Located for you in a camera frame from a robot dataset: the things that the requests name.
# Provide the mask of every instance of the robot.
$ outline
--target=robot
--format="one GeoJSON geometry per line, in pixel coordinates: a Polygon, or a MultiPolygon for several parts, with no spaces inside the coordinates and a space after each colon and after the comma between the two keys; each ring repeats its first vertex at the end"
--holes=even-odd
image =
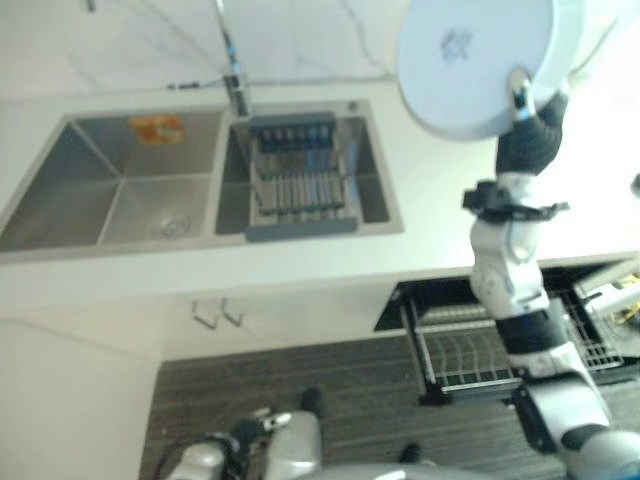
{"type": "MultiPolygon", "coordinates": [[[[447,34],[445,64],[458,57],[466,59],[471,32],[447,34]]],[[[531,447],[557,455],[574,480],[640,478],[640,435],[612,426],[607,405],[567,337],[563,310],[549,301],[536,262],[543,223],[567,208],[562,203],[546,204],[536,183],[560,148],[568,97],[560,88],[536,111],[532,81],[526,68],[511,70],[505,82],[511,125],[499,137],[496,178],[479,182],[475,190],[464,194],[463,207],[476,216],[471,229],[475,256],[471,288],[496,320],[509,364],[522,378],[512,399],[531,447]]],[[[416,102],[412,104],[410,95],[404,93],[408,106],[414,106],[416,102]]],[[[246,419],[229,434],[204,436],[184,451],[180,464],[166,479],[242,480],[250,445],[271,432],[265,480],[488,478],[421,464],[324,468],[321,414],[313,406],[318,393],[305,395],[300,411],[246,419]]]]}

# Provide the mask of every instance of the white plate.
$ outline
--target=white plate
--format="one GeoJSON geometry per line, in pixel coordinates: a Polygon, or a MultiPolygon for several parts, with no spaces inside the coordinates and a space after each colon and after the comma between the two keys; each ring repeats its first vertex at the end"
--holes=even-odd
{"type": "Polygon", "coordinates": [[[427,129],[476,140],[512,125],[507,83],[532,75],[542,107],[578,50],[584,0],[412,0],[398,45],[398,81],[427,129]]]}

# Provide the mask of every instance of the faucet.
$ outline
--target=faucet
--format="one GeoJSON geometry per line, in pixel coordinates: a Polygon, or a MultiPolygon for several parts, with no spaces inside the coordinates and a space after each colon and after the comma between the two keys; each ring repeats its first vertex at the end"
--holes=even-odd
{"type": "Polygon", "coordinates": [[[213,0],[215,4],[218,25],[222,32],[224,45],[229,57],[229,66],[223,72],[224,85],[231,102],[231,108],[238,117],[248,117],[251,115],[251,103],[249,101],[249,86],[246,75],[238,61],[238,51],[231,40],[229,27],[224,14],[224,0],[213,0]]]}

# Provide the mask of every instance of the dish rack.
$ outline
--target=dish rack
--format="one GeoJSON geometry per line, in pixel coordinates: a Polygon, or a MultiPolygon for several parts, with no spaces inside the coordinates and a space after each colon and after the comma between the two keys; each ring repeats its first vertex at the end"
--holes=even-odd
{"type": "MultiPolygon", "coordinates": [[[[552,301],[562,303],[569,337],[595,381],[607,383],[609,372],[623,366],[625,359],[562,275],[547,272],[545,282],[552,301]]],[[[385,314],[399,317],[407,332],[420,403],[506,400],[519,385],[520,378],[507,364],[495,321],[475,301],[468,279],[400,284],[385,314]]]]}
{"type": "Polygon", "coordinates": [[[256,117],[249,123],[252,201],[251,240],[358,228],[355,158],[349,132],[333,113],[256,117]]]}

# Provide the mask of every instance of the sink basin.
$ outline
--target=sink basin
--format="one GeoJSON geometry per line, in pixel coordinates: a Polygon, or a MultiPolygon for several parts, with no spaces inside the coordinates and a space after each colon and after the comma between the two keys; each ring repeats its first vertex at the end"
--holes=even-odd
{"type": "Polygon", "coordinates": [[[250,121],[225,107],[67,117],[0,217],[0,262],[402,231],[367,102],[254,111],[250,121]],[[328,119],[332,140],[264,157],[256,125],[283,118],[328,119]],[[275,176],[257,170],[272,163],[275,176]],[[264,193],[281,177],[289,213],[264,193]]]}
{"type": "Polygon", "coordinates": [[[216,235],[257,242],[401,231],[368,103],[296,107],[256,108],[230,125],[216,235]]]}
{"type": "Polygon", "coordinates": [[[219,110],[72,118],[0,235],[0,251],[178,241],[203,233],[219,110]]]}

